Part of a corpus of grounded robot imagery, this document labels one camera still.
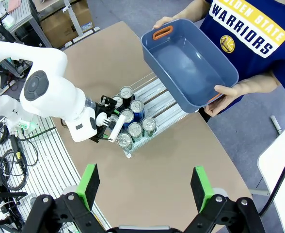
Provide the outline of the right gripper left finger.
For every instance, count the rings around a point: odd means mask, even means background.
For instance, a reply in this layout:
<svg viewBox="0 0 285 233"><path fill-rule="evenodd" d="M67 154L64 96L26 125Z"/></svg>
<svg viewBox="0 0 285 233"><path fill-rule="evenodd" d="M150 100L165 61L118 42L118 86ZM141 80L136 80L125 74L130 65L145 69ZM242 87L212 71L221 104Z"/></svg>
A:
<svg viewBox="0 0 285 233"><path fill-rule="evenodd" d="M105 233L91 210L99 188L97 164L88 164L74 192L54 199L39 195L22 228L24 233L57 233L64 223L74 223L80 233Z"/></svg>

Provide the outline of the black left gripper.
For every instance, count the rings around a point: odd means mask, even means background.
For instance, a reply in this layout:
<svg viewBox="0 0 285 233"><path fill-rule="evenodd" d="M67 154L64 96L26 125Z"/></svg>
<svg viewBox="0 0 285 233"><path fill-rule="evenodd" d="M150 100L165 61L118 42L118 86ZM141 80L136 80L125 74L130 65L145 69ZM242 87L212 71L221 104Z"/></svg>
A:
<svg viewBox="0 0 285 233"><path fill-rule="evenodd" d="M98 143L100 140L112 141L108 135L104 134L106 128L109 126L111 120L109 117L116 110L117 101L102 95L101 102L96 103L95 106L95 123L97 134L90 137L90 140Z"/></svg>

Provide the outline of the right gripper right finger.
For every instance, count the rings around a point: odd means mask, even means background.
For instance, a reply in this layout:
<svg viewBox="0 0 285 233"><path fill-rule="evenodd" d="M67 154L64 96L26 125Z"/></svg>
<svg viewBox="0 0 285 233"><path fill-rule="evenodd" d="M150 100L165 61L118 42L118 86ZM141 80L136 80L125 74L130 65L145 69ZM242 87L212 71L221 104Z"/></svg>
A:
<svg viewBox="0 0 285 233"><path fill-rule="evenodd" d="M241 197L232 201L215 193L203 166L193 168L190 186L198 214L184 232L210 233L216 225L225 226L230 233L265 232L253 200Z"/></svg>

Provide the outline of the person's right hand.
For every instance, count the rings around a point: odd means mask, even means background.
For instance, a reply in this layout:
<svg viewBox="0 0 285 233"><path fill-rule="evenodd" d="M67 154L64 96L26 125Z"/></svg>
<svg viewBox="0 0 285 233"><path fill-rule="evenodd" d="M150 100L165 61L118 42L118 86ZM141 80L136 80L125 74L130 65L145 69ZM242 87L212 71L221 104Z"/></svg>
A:
<svg viewBox="0 0 285 233"><path fill-rule="evenodd" d="M161 19L159 19L153 26L153 29L159 29L162 25L171 22L173 20L178 19L178 17L163 17Z"/></svg>

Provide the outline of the person's left hand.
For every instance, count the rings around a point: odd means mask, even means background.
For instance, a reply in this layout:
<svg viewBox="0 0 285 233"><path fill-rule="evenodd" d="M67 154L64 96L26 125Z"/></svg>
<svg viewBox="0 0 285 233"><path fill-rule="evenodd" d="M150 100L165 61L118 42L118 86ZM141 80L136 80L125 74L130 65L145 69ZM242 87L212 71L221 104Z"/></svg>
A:
<svg viewBox="0 0 285 233"><path fill-rule="evenodd" d="M205 113L207 113L211 117L216 116L238 97L245 95L247 93L248 88L244 84L237 83L233 87L216 85L214 89L219 94L222 94L222 97L218 98L217 100L205 107Z"/></svg>

